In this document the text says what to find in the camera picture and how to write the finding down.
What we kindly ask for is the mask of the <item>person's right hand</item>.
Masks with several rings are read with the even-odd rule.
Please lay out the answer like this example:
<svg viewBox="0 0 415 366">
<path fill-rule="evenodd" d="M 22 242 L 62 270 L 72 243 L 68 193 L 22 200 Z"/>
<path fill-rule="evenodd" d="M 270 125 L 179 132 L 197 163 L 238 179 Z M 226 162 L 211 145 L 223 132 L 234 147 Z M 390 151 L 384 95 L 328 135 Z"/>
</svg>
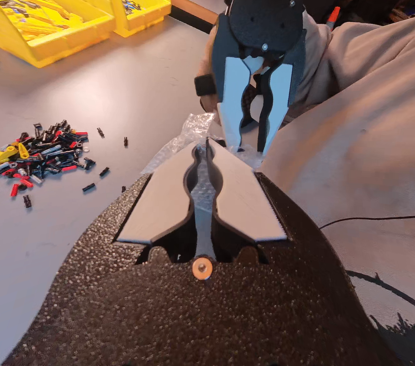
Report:
<svg viewBox="0 0 415 366">
<path fill-rule="evenodd" d="M 216 33 L 217 24 L 213 26 L 209 33 L 209 37 L 204 49 L 204 54 L 199 63 L 199 69 L 196 74 L 196 77 L 204 76 L 211 73 L 211 55 Z M 205 110 L 206 113 L 217 113 L 218 99 L 216 94 L 202 96 L 200 98 L 200 102 L 202 108 Z"/>
</svg>

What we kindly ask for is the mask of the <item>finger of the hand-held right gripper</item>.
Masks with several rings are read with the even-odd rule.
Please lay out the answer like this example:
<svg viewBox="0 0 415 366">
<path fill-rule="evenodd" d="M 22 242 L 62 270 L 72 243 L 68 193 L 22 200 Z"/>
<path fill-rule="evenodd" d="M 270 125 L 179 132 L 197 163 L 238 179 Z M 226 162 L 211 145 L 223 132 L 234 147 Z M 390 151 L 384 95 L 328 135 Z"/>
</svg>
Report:
<svg viewBox="0 0 415 366">
<path fill-rule="evenodd" d="M 223 97 L 217 107 L 226 146 L 232 152 L 237 152 L 241 145 L 242 97 L 250 83 L 251 69 L 251 56 L 226 58 Z"/>
<path fill-rule="evenodd" d="M 260 74 L 259 90 L 263 105 L 259 115 L 257 151 L 266 156 L 288 111 L 293 66 L 284 64 L 266 67 Z"/>
</svg>

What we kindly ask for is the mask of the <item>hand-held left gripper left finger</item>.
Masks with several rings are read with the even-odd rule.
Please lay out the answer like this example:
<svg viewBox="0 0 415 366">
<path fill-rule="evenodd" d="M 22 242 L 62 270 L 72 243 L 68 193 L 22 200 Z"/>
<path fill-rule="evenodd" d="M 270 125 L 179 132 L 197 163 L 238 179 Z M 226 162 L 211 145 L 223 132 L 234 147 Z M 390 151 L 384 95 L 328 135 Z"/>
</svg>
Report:
<svg viewBox="0 0 415 366">
<path fill-rule="evenodd" d="M 145 183 L 115 236 L 115 242 L 144 245 L 138 263 L 157 246 L 174 263 L 194 258 L 197 229 L 191 192 L 198 183 L 198 165 L 198 143 L 191 142 L 159 165 Z"/>
</svg>

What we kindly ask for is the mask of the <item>clear bubble wrap sheet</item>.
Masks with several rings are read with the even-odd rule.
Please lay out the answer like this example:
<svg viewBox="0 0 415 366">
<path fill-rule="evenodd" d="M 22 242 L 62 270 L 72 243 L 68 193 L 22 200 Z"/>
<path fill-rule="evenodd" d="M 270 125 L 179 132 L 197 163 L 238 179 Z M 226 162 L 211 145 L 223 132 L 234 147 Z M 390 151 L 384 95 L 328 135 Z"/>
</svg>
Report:
<svg viewBox="0 0 415 366">
<path fill-rule="evenodd" d="M 207 160 L 206 160 L 206 137 L 211 137 L 218 144 L 220 141 L 224 141 L 222 137 L 222 130 L 218 124 L 214 123 L 214 114 L 190 114 L 185 120 L 181 133 L 175 138 L 171 139 L 161 150 L 150 160 L 145 166 L 141 175 L 145 173 L 153 173 L 158 166 L 165 161 L 169 160 L 175 154 L 179 153 L 182 149 L 187 147 L 192 142 L 200 144 L 199 152 L 201 163 L 198 166 L 198 183 L 191 192 L 195 209 L 201 209 L 211 213 L 213 197 L 215 190 L 211 185 L 208 178 Z M 237 158 L 245 162 L 251 168 L 256 170 L 261 165 L 263 158 L 261 153 L 258 153 L 254 147 L 248 144 L 242 144 L 239 152 L 232 152 Z M 155 216 L 158 222 L 179 222 L 179 216 L 184 216 L 184 211 L 176 211 L 169 208 L 168 204 L 155 203 L 151 206 L 151 210 L 146 211 L 148 213 L 148 220 L 150 214 Z"/>
</svg>

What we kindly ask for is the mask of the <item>person's beige hoodie torso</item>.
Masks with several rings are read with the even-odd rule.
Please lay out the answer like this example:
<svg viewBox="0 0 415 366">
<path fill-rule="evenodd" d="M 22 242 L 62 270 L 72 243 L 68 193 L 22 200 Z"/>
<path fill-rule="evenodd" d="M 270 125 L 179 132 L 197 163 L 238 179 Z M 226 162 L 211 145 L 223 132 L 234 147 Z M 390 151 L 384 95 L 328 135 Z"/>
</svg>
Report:
<svg viewBox="0 0 415 366">
<path fill-rule="evenodd" d="M 280 130 L 262 172 L 318 227 L 414 215 L 414 90 L 349 87 Z M 321 230 L 369 318 L 414 365 L 414 219 Z"/>
</svg>

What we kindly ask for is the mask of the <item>grey desk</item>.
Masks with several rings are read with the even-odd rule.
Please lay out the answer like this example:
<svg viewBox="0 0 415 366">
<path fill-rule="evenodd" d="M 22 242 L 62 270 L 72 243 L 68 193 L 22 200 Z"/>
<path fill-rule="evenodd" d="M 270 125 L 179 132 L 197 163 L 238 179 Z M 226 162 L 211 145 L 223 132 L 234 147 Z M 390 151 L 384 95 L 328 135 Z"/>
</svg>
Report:
<svg viewBox="0 0 415 366">
<path fill-rule="evenodd" d="M 132 37 L 112 33 L 41 69 L 1 50 L 1 146 L 24 131 L 32 134 L 34 123 L 48 128 L 66 119 L 88 132 L 85 156 L 96 161 L 90 171 L 47 176 L 29 190 L 29 209 L 25 193 L 12 199 L 1 179 L 1 361 L 38 313 L 79 236 L 181 133 L 189 114 L 203 113 L 194 77 L 207 40 L 168 17 Z M 100 178 L 105 167 L 110 171 Z M 83 193 L 91 183 L 96 187 Z"/>
</svg>

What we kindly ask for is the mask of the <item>heap of yellow grey pieces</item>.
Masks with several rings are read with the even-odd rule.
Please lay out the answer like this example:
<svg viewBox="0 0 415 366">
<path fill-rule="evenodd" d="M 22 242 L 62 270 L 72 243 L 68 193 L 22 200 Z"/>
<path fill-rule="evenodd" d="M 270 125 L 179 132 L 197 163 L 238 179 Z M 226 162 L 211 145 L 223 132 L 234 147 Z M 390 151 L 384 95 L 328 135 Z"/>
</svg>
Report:
<svg viewBox="0 0 415 366">
<path fill-rule="evenodd" d="M 1 12 L 27 42 L 84 24 L 81 16 L 54 0 L 0 0 L 0 5 Z"/>
</svg>

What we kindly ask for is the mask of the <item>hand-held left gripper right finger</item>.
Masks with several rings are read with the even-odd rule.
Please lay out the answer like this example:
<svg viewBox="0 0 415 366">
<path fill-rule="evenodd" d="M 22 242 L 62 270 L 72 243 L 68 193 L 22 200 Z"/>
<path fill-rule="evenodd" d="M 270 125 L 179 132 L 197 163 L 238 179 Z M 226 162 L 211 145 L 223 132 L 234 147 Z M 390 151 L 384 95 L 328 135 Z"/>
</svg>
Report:
<svg viewBox="0 0 415 366">
<path fill-rule="evenodd" d="M 217 141 L 207 140 L 208 176 L 215 190 L 211 221 L 215 259 L 231 263 L 243 248 L 251 247 L 267 263 L 260 247 L 288 240 L 275 206 L 251 166 Z"/>
</svg>

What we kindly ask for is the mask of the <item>person's right forearm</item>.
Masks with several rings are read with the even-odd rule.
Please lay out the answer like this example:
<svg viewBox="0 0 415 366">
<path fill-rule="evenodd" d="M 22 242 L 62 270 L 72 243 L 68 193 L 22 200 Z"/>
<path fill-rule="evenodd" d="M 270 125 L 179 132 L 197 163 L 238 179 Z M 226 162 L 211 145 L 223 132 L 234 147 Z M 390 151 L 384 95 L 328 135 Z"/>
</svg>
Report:
<svg viewBox="0 0 415 366">
<path fill-rule="evenodd" d="M 414 90 L 415 19 L 386 26 L 346 22 L 330 31 L 305 12 L 305 69 L 292 109 L 321 104 L 351 86 Z"/>
</svg>

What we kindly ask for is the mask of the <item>pile of small building pieces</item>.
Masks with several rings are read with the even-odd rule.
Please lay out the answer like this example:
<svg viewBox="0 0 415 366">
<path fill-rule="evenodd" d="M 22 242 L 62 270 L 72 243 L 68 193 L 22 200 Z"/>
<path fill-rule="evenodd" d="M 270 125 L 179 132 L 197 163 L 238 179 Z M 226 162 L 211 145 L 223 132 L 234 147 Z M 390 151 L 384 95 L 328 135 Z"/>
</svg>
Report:
<svg viewBox="0 0 415 366">
<path fill-rule="evenodd" d="M 30 189 L 43 185 L 47 176 L 85 171 L 87 152 L 82 147 L 89 143 L 87 131 L 76 130 L 65 119 L 48 128 L 34 123 L 33 130 L 32 134 L 22 132 L 0 149 L 1 179 L 10 185 L 12 199 L 20 193 L 28 195 Z"/>
</svg>

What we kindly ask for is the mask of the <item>scatter of grey blue pieces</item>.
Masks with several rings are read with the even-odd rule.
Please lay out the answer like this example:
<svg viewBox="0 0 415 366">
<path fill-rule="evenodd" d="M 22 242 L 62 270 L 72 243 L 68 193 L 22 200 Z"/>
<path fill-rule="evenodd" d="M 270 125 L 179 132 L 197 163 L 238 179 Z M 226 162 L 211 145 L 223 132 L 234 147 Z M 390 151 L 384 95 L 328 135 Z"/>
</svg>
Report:
<svg viewBox="0 0 415 366">
<path fill-rule="evenodd" d="M 132 0 L 121 0 L 121 2 L 127 16 L 142 11 L 140 4 L 137 4 Z"/>
</svg>

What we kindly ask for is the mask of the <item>orange traffic cone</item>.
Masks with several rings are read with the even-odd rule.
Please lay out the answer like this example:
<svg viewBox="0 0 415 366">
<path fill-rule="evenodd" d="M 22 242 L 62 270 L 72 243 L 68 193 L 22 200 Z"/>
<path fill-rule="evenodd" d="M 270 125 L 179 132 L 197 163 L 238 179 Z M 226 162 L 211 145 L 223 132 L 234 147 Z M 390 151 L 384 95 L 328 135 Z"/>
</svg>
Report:
<svg viewBox="0 0 415 366">
<path fill-rule="evenodd" d="M 340 13 L 340 7 L 336 6 L 334 10 L 331 12 L 326 22 L 326 25 L 329 27 L 330 31 L 333 31 L 333 29 L 335 28 L 335 23 L 338 20 L 339 13 Z"/>
</svg>

